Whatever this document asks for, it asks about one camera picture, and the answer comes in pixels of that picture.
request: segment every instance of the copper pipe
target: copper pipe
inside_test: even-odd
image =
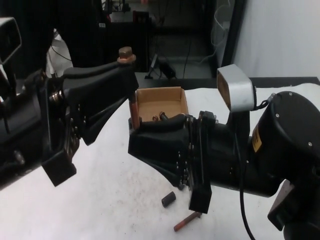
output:
[[[185,225],[190,223],[195,218],[200,218],[202,213],[195,211],[190,216],[187,216],[183,221],[179,222],[177,225],[173,227],[175,232],[178,232],[180,229],[182,229]]]
[[[139,109],[138,109],[138,101],[137,101],[136,93],[134,93],[129,98],[129,108],[130,108],[132,128],[136,130],[140,127]]]

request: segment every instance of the hex bolt head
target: hex bolt head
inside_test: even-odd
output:
[[[119,58],[128,59],[132,57],[132,48],[130,46],[125,46],[119,49]]]

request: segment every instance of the cardboard box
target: cardboard box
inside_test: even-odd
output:
[[[168,118],[189,113],[185,90],[179,86],[138,89],[137,102],[143,122],[151,122],[160,112]]]

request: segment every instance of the table surface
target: table surface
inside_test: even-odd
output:
[[[215,78],[144,79],[143,73],[137,73],[137,75],[139,87],[142,89],[161,87],[182,87],[184,90],[217,88],[217,80]],[[281,88],[306,83],[320,85],[317,77],[252,77],[250,79],[257,88]]]
[[[320,109],[320,86],[258,88],[261,102],[271,93],[292,91],[306,96]],[[190,114],[206,110],[226,123],[228,109],[217,89],[186,91]],[[252,112],[251,129],[263,110]],[[212,187],[208,214],[179,232],[173,227],[191,211],[188,189],[179,191],[156,170],[128,152],[128,103],[123,104],[102,129],[96,142],[83,142],[73,158],[77,174],[54,187],[38,168],[0,191],[1,240],[244,240],[245,231],[239,193]],[[161,199],[170,191],[176,201],[163,208]],[[251,231],[257,240],[282,240],[267,219],[275,196],[263,198],[245,194],[245,208]]]

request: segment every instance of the white camera housing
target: white camera housing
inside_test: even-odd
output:
[[[218,68],[216,84],[230,112],[254,110],[256,90],[252,81],[235,64]]]
[[[0,17],[0,64],[6,62],[21,47],[21,36],[13,17]]]

